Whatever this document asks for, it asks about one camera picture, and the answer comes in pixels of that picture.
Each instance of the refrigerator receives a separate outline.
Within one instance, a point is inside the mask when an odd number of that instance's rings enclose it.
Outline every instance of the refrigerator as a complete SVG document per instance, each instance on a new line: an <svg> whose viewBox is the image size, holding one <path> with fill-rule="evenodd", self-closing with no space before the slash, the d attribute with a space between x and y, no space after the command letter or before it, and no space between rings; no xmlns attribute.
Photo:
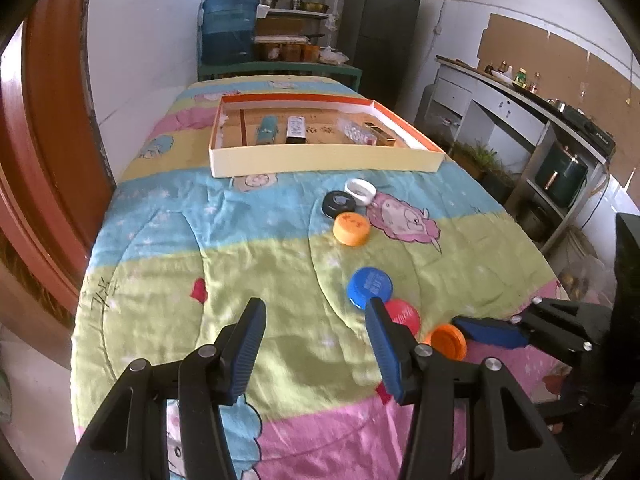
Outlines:
<svg viewBox="0 0 640 480"><path fill-rule="evenodd" d="M391 110L406 72L420 0L344 0L336 48L362 69L360 93Z"/></svg>

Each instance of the bottle cap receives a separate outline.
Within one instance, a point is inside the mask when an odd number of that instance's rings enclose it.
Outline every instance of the bottle cap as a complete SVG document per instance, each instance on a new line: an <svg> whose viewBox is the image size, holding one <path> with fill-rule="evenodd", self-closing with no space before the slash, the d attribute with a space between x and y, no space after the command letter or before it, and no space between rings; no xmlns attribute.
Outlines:
<svg viewBox="0 0 640 480"><path fill-rule="evenodd" d="M347 285L347 296L351 303L360 309L367 306L371 298L379 297L389 301L394 286L386 272L375 267L363 267L356 270Z"/></svg>
<svg viewBox="0 0 640 480"><path fill-rule="evenodd" d="M404 325L415 336L420 332L420 315L404 300L389 300L385 303L391 321Z"/></svg>
<svg viewBox="0 0 640 480"><path fill-rule="evenodd" d="M344 185L344 190L353 196L356 205L359 206L369 205L373 202L373 198L376 195L375 186L361 178L350 178L347 180L347 183Z"/></svg>
<svg viewBox="0 0 640 480"><path fill-rule="evenodd" d="M465 336L451 324L438 325L424 338L423 343L427 343L444 357L455 361L462 361L466 355Z"/></svg>
<svg viewBox="0 0 640 480"><path fill-rule="evenodd" d="M343 191L330 191L322 200L322 212L329 218L336 218L340 213L353 211L356 211L355 200Z"/></svg>
<svg viewBox="0 0 640 480"><path fill-rule="evenodd" d="M334 222L334 236L345 245L357 247L369 238L369 220L357 213L340 213Z"/></svg>

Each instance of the cardboard wall panel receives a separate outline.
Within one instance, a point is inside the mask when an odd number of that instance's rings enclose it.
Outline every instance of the cardboard wall panel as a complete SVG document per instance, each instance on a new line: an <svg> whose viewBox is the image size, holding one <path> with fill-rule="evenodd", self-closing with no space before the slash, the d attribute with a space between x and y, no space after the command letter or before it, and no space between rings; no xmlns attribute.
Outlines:
<svg viewBox="0 0 640 480"><path fill-rule="evenodd" d="M514 74L520 67L527 70L529 79L540 72L540 97L580 108L611 133L617 149L610 170L623 186L640 167L640 89L599 57L542 28L492 14L478 58L480 70L489 62L497 66L505 60ZM640 174L632 180L631 193L640 205Z"/></svg>

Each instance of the black bottle cap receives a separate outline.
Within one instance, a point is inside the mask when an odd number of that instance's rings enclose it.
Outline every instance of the black bottle cap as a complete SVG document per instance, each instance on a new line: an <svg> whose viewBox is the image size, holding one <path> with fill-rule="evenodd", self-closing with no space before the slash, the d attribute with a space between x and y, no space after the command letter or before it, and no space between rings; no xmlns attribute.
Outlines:
<svg viewBox="0 0 640 480"><path fill-rule="evenodd" d="M340 213L356 211L356 201L344 191L330 191L322 200L322 212L329 218L337 217Z"/></svg>

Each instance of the green plant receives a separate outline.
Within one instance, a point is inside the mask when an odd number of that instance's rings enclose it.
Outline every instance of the green plant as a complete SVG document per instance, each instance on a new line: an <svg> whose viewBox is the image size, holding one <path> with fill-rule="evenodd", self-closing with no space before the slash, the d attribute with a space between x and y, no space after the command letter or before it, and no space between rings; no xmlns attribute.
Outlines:
<svg viewBox="0 0 640 480"><path fill-rule="evenodd" d="M476 142L475 146L471 146L470 144L459 144L456 148L460 149L465 153L465 155L471 157L476 164L485 171L491 171L494 168L497 168L498 165L501 166L501 163L498 160L498 153L480 142Z"/></svg>
<svg viewBox="0 0 640 480"><path fill-rule="evenodd" d="M475 146L459 143L456 145L456 149L472 158L483 171L490 171L505 184L511 186L515 184L516 178L513 173L505 169L502 161L498 158L498 152L488 148L487 145L481 142L476 142Z"/></svg>

